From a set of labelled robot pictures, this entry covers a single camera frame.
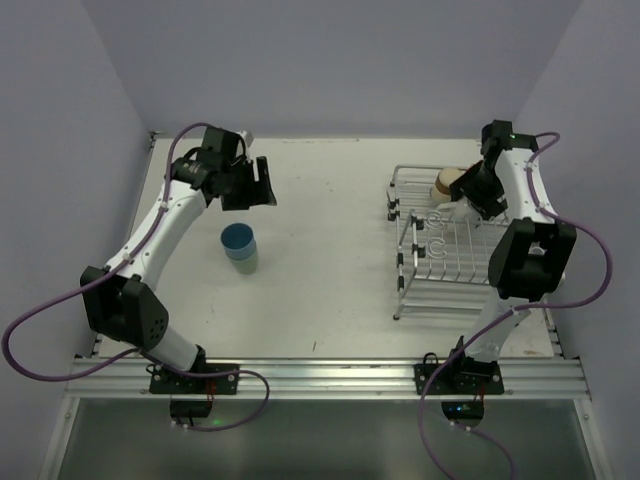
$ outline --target glass panel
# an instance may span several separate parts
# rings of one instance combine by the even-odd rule
[[[452,430],[440,405],[425,418],[442,460],[463,479],[508,478],[504,455]],[[208,424],[248,401],[214,402]],[[220,433],[171,428],[166,400],[83,400],[60,479],[439,479],[416,424],[416,402],[273,401],[249,425]],[[570,401],[489,402],[481,428],[512,453],[519,479],[592,479]]]

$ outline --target white tabletop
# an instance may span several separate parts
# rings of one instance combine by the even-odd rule
[[[169,143],[156,142],[135,226],[159,192]],[[178,152],[199,144],[185,140]],[[393,321],[396,236],[385,190],[397,164],[468,166],[479,159],[477,142],[256,139],[251,154],[268,157],[278,206],[221,212],[214,201],[194,222],[156,291],[171,325],[218,358],[445,356],[487,289],[459,286],[453,297],[443,294],[452,308]],[[236,221],[255,232],[260,264],[252,275],[237,273],[220,244]],[[125,348],[105,339],[100,355]],[[541,311],[511,334],[502,356],[553,356]]]

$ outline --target blue cup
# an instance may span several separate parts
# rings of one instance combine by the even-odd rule
[[[232,223],[220,234],[220,242],[227,257],[240,273],[249,274],[256,271],[258,246],[249,225]]]

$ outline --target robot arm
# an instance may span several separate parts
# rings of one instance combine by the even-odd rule
[[[527,183],[531,169],[540,205],[553,211],[540,176],[536,137],[514,134],[495,120],[482,130],[483,160],[451,184],[452,200],[465,201],[484,220],[506,213],[511,220],[489,260],[491,291],[471,330],[456,348],[516,306],[540,301],[560,283],[576,241],[574,227],[543,215]],[[529,315],[519,311],[482,334],[450,365],[444,381],[457,393],[504,393],[498,359],[514,328]]]
[[[526,145],[537,149],[537,145],[530,142]],[[540,176],[538,159],[528,163],[531,154],[532,149],[529,148],[503,150],[495,162],[495,176],[504,189],[505,212],[512,221],[489,262],[489,283],[492,286],[489,297],[465,338],[475,335],[505,311],[530,301],[539,301],[546,293],[553,292],[575,243],[573,227],[557,224],[535,206],[527,184],[527,168],[531,169],[541,204],[554,211]],[[466,354],[479,362],[497,361],[504,342],[529,313],[521,311],[492,328],[474,342]]]
[[[255,178],[248,152],[251,143],[248,132],[207,128],[201,147],[173,163],[166,204],[162,203],[163,182],[157,202],[127,244],[102,269],[88,267],[81,277],[81,285],[86,285],[129,260],[117,275],[83,294],[92,330],[140,347],[178,370],[191,370],[196,359],[205,356],[201,347],[169,325],[169,314],[153,292],[183,235],[214,198],[221,199],[223,210],[276,205],[265,157],[256,159]],[[165,213],[156,231],[135,258],[130,258],[128,252],[148,234],[158,208]]]

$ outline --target wire dish rack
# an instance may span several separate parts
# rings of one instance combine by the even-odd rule
[[[454,289],[436,293],[428,282],[463,284],[469,295],[484,297],[489,259],[509,223],[506,215],[491,221],[479,216],[456,220],[453,204],[434,202],[430,190],[442,168],[398,165],[387,190],[387,218],[395,222],[397,233],[399,304],[394,320],[407,310],[447,308],[446,293]]]

